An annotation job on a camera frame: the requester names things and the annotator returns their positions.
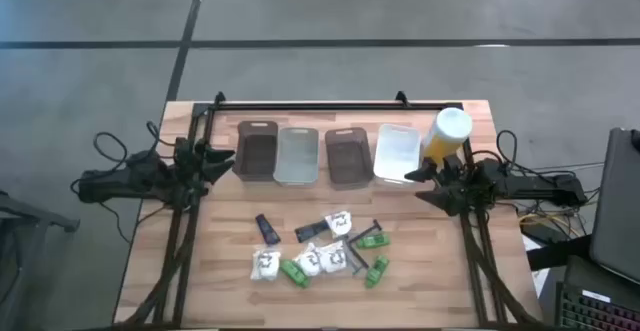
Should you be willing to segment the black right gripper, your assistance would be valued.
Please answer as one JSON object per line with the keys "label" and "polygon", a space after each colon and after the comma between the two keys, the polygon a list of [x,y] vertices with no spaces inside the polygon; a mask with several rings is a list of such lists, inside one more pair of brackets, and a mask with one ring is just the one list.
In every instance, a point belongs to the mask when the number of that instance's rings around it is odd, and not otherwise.
{"label": "black right gripper", "polygon": [[432,191],[416,192],[415,196],[442,211],[454,216],[454,207],[480,207],[479,182],[475,181],[476,165],[463,162],[457,155],[444,158],[442,169],[437,174],[437,163],[424,158],[420,167],[406,173],[404,178],[413,182],[432,180],[436,175],[437,187]]}

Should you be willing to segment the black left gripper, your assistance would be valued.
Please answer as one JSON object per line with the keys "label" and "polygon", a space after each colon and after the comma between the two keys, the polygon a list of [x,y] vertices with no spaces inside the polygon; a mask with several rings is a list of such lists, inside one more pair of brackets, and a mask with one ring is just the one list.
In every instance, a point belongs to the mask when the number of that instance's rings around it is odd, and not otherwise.
{"label": "black left gripper", "polygon": [[208,188],[200,180],[215,184],[235,163],[235,151],[215,149],[209,145],[204,149],[205,164],[201,166],[201,157],[194,150],[194,144],[187,138],[176,138],[173,151],[173,166],[176,178],[181,185],[196,197],[208,194]]}

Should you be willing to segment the green shampoo bottle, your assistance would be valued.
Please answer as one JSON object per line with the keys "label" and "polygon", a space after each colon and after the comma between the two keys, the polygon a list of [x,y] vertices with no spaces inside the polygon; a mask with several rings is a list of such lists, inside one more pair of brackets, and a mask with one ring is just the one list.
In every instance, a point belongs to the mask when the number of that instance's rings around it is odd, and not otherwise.
{"label": "green shampoo bottle", "polygon": [[310,285],[310,278],[293,260],[282,259],[280,261],[280,270],[288,276],[296,286],[300,288],[307,288]]}
{"label": "green shampoo bottle", "polygon": [[390,236],[385,233],[366,235],[356,241],[356,247],[358,249],[375,249],[390,244]]}

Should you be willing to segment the dark blue toothpaste tube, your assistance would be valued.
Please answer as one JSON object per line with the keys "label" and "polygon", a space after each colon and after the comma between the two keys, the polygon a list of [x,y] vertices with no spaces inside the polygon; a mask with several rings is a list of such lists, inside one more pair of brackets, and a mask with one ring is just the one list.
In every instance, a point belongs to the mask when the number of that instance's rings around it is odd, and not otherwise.
{"label": "dark blue toothpaste tube", "polygon": [[322,220],[296,228],[295,235],[299,243],[304,243],[327,230],[329,230],[329,224],[326,220]]}
{"label": "dark blue toothpaste tube", "polygon": [[279,235],[263,214],[256,216],[256,223],[267,245],[276,245],[281,242]]}

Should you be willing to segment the bagged white cotton pads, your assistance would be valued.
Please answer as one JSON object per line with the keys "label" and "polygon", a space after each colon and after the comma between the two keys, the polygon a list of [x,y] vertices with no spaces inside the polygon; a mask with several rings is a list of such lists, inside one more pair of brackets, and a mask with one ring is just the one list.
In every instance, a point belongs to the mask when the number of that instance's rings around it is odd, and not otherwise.
{"label": "bagged white cotton pads", "polygon": [[320,254],[313,243],[308,243],[306,248],[294,259],[294,262],[307,277],[317,276],[322,271]]}
{"label": "bagged white cotton pads", "polygon": [[274,281],[280,269],[281,252],[277,249],[260,249],[252,255],[251,280]]}
{"label": "bagged white cotton pads", "polygon": [[337,241],[317,249],[321,270],[334,273],[346,268],[346,253],[344,242]]}
{"label": "bagged white cotton pads", "polygon": [[327,215],[325,221],[334,239],[347,235],[353,226],[351,213],[346,210]]}

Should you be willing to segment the dark plastic bin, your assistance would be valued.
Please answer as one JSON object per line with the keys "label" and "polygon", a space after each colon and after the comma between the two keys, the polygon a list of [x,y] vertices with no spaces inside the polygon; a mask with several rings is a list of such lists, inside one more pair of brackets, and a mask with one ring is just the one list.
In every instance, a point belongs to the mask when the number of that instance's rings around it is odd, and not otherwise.
{"label": "dark plastic bin", "polygon": [[276,163],[278,125],[274,121],[241,121],[234,173],[245,182],[272,181]]}
{"label": "dark plastic bin", "polygon": [[373,166],[364,128],[332,129],[325,133],[329,179],[336,190],[366,188],[373,179]]}

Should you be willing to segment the white plastic bin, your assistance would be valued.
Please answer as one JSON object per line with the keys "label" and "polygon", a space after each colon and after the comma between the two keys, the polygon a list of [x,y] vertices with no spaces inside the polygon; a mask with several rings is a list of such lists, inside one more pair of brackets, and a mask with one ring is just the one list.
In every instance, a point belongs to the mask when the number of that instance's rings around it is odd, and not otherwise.
{"label": "white plastic bin", "polygon": [[415,128],[382,124],[375,149],[374,175],[386,183],[411,184],[405,175],[419,168],[421,142],[421,134]]}

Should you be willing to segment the yellow wipes canister white lid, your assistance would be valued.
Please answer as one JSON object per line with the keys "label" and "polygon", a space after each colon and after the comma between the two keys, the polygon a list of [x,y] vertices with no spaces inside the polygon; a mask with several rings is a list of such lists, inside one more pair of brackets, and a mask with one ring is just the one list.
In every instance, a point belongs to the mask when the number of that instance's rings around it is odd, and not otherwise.
{"label": "yellow wipes canister white lid", "polygon": [[441,110],[424,139],[423,156],[442,166],[444,158],[456,154],[469,138],[472,128],[472,118],[465,111],[454,107]]}

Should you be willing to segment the pale grey plastic bin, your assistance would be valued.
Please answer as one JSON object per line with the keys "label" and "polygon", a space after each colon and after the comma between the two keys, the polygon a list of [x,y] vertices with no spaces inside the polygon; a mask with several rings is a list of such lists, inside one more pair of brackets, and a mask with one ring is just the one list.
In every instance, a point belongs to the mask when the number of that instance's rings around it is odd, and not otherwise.
{"label": "pale grey plastic bin", "polygon": [[314,128],[285,127],[277,139],[274,180],[285,186],[309,186],[319,174],[319,132]]}

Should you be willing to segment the black power adapter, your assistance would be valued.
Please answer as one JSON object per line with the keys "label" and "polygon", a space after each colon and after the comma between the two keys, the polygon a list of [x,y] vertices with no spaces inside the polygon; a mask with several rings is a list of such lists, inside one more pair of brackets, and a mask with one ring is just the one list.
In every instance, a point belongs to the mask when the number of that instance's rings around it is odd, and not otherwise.
{"label": "black power adapter", "polygon": [[521,225],[524,236],[539,244],[553,244],[567,240],[566,234],[558,229],[544,224]]}

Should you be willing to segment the grey laptop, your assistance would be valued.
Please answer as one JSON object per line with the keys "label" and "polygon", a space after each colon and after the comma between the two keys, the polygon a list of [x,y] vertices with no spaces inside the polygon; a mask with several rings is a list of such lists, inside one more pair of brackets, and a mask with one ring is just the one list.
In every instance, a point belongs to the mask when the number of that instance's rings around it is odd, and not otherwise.
{"label": "grey laptop", "polygon": [[610,130],[592,232],[591,257],[640,284],[640,130]]}

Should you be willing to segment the grey metal cart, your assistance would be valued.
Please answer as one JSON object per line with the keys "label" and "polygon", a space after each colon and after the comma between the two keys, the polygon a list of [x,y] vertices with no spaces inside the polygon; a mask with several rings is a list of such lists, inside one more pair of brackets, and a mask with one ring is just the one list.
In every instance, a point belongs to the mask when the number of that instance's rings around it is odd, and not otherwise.
{"label": "grey metal cart", "polygon": [[0,296],[0,331],[11,331],[16,323],[27,279],[36,264],[48,228],[59,226],[66,233],[74,233],[79,225],[79,219],[18,201],[0,190],[0,264],[4,240],[12,237],[16,265],[13,279]]}

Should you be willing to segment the backlit black keyboard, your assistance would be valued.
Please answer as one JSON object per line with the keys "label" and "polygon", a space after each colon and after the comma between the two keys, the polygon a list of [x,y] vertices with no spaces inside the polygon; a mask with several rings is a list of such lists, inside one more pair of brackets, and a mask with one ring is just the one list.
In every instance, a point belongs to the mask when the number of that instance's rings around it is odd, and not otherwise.
{"label": "backlit black keyboard", "polygon": [[640,331],[640,309],[589,290],[556,285],[555,325],[576,331]]}

